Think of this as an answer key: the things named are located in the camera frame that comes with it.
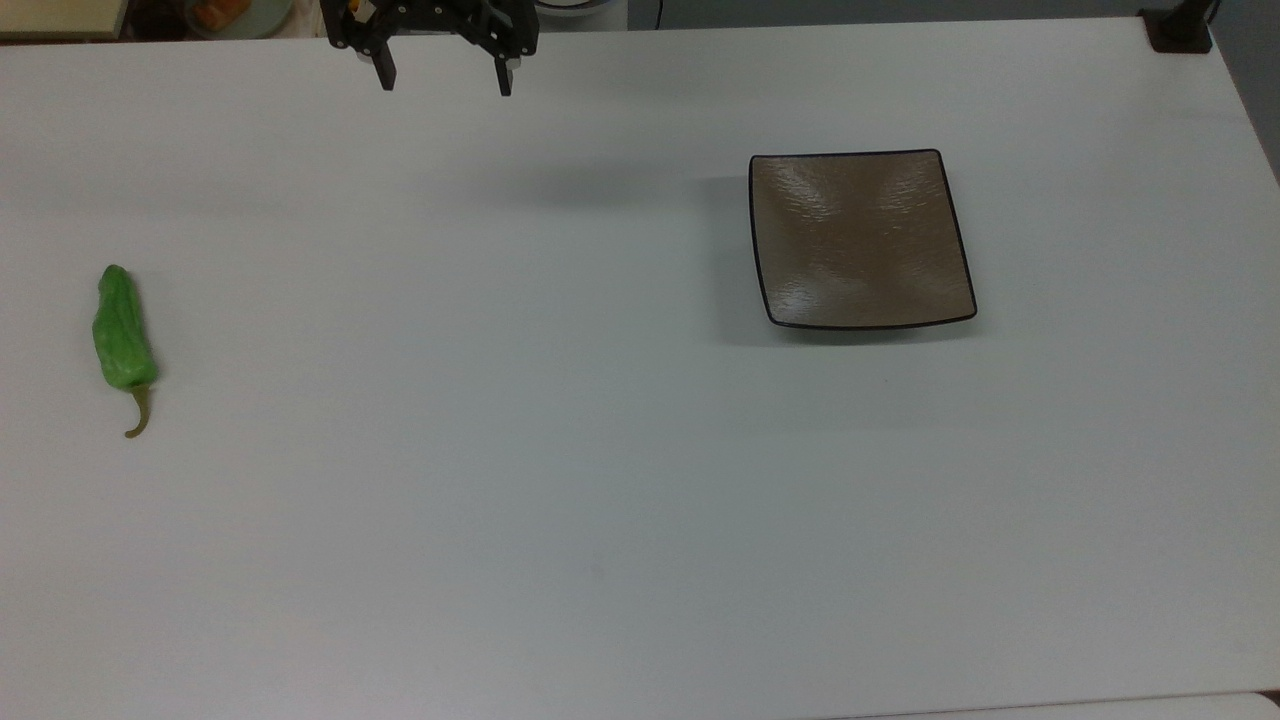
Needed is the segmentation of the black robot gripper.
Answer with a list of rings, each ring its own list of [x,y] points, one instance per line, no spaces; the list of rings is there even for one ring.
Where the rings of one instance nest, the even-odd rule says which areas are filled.
[[[512,96],[521,56],[536,53],[540,35],[532,1],[321,1],[320,10],[330,45],[371,59],[387,92],[397,78],[388,44],[403,32],[458,36],[495,56],[502,97]]]

